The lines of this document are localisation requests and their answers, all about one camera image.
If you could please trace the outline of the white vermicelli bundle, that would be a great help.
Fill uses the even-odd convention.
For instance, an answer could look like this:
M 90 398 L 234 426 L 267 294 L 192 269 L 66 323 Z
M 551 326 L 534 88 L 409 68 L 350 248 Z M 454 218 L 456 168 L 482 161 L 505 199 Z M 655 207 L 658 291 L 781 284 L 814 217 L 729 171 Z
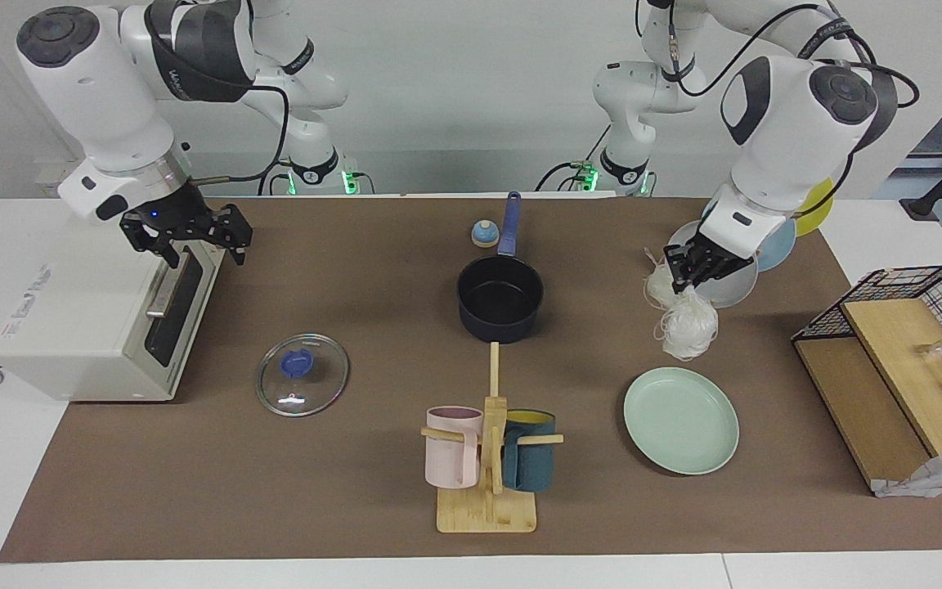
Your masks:
M 648 249 L 644 249 L 644 256 L 652 264 L 652 272 L 644 278 L 643 296 L 651 307 L 662 313 L 653 328 L 654 339 L 662 342 L 666 354 L 682 362 L 700 357 L 718 333 L 715 307 L 692 285 L 675 292 L 668 264 L 657 261 Z

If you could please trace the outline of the glass lid with blue knob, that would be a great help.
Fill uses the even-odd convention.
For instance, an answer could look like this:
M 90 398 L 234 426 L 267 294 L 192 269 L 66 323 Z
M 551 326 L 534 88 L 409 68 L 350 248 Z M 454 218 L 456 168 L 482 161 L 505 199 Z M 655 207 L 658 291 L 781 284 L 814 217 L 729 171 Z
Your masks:
M 340 398 L 350 370 L 348 352 L 335 339 L 300 333 L 282 340 L 262 358 L 254 378 L 255 392 L 273 414 L 313 416 Z

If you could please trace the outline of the grey plate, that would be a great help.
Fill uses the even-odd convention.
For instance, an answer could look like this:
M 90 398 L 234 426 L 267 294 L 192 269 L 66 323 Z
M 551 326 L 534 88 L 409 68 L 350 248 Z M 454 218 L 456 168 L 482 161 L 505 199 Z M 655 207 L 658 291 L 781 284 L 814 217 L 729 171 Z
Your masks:
M 702 221 L 685 223 L 673 232 L 666 245 L 684 245 L 697 231 Z M 696 295 L 707 299 L 714 309 L 732 307 L 744 301 L 754 290 L 759 275 L 758 256 L 752 255 L 751 263 L 725 278 L 706 281 L 695 288 Z

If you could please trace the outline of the yellow plate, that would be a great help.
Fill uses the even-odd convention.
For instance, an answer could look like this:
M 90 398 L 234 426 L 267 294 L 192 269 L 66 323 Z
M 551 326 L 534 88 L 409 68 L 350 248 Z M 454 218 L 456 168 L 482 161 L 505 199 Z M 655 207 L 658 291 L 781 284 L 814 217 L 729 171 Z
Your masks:
M 828 198 L 830 190 L 834 187 L 834 181 L 826 178 L 822 182 L 815 184 L 809 191 L 803 205 L 795 212 L 793 223 L 795 223 L 796 238 L 813 232 L 823 223 L 823 220 L 829 215 L 833 198 Z

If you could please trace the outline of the light green plate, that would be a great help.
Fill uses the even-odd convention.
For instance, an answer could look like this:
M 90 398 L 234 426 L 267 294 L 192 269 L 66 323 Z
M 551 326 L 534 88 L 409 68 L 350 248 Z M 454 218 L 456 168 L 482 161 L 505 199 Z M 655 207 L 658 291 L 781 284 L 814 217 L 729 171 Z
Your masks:
M 740 441 L 729 396 L 709 378 L 680 366 L 639 374 L 626 391 L 623 421 L 644 457 L 681 476 L 722 469 Z

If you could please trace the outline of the beige toaster oven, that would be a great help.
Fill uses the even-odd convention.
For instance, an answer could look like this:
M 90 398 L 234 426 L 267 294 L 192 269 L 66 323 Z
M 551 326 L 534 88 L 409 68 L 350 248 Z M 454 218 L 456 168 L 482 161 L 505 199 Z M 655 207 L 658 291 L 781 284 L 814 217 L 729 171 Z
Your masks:
M 0 334 L 0 364 L 65 402 L 168 402 L 212 294 L 223 251 L 178 246 L 179 264 L 107 228 L 68 230 Z

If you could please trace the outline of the wooden board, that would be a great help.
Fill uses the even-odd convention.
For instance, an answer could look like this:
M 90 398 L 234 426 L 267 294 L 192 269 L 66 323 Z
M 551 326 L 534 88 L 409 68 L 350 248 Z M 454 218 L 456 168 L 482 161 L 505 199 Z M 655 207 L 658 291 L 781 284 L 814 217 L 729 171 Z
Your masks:
M 931 459 L 856 338 L 793 343 L 871 492 L 908 480 Z
M 917 352 L 942 340 L 942 325 L 919 299 L 849 302 L 841 310 L 928 452 L 942 455 L 942 366 Z

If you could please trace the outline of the brown table mat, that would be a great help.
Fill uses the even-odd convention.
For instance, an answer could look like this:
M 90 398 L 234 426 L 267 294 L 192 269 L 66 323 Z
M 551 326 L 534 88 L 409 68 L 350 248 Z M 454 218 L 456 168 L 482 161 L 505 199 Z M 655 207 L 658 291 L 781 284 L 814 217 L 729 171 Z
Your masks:
M 654 339 L 649 262 L 702 212 L 695 199 L 524 199 L 518 253 L 545 298 L 500 352 L 514 407 L 557 417 L 554 485 L 534 533 L 444 534 L 424 480 L 426 411 L 481 406 L 487 344 L 459 321 L 455 283 L 497 199 L 254 199 L 243 266 L 225 262 L 177 397 L 72 405 L 0 552 L 2 562 L 385 558 L 762 551 L 938 551 L 942 496 L 875 498 L 792 346 L 848 290 L 808 235 L 726 309 L 690 369 L 735 407 L 732 460 L 671 476 L 639 454 L 623 398 L 675 361 Z M 276 344 L 335 339 L 340 398 L 290 418 L 258 400 Z

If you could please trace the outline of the teal mug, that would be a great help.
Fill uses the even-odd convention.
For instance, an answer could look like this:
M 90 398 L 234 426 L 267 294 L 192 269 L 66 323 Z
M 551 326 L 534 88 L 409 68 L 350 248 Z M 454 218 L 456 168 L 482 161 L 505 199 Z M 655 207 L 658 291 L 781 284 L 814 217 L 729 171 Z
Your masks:
M 527 436 L 556 433 L 556 416 L 549 411 L 511 409 L 502 435 L 501 477 L 505 488 L 520 492 L 544 492 L 554 474 L 552 444 L 521 445 Z

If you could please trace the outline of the pink mug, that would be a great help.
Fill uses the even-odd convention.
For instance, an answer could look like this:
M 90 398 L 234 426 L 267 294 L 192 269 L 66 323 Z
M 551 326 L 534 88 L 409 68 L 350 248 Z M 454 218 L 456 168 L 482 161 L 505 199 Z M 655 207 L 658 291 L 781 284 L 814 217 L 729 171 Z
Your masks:
M 426 426 L 456 433 L 456 439 L 427 436 L 425 480 L 435 488 L 474 488 L 481 474 L 479 443 L 485 414 L 476 407 L 438 406 L 426 413 Z

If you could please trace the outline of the wooden mug tree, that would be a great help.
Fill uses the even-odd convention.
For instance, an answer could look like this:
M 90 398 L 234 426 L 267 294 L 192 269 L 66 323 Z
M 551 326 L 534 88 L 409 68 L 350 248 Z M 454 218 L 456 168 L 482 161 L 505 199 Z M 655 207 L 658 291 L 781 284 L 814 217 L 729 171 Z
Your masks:
M 455 484 L 430 482 L 437 489 L 438 532 L 535 532 L 535 493 L 516 491 L 502 481 L 508 416 L 507 398 L 500 395 L 500 343 L 492 342 L 489 395 L 483 400 L 483 409 L 471 411 L 470 422 L 460 418 L 453 425 L 443 425 L 433 416 L 421 428 L 424 438 L 457 447 Z

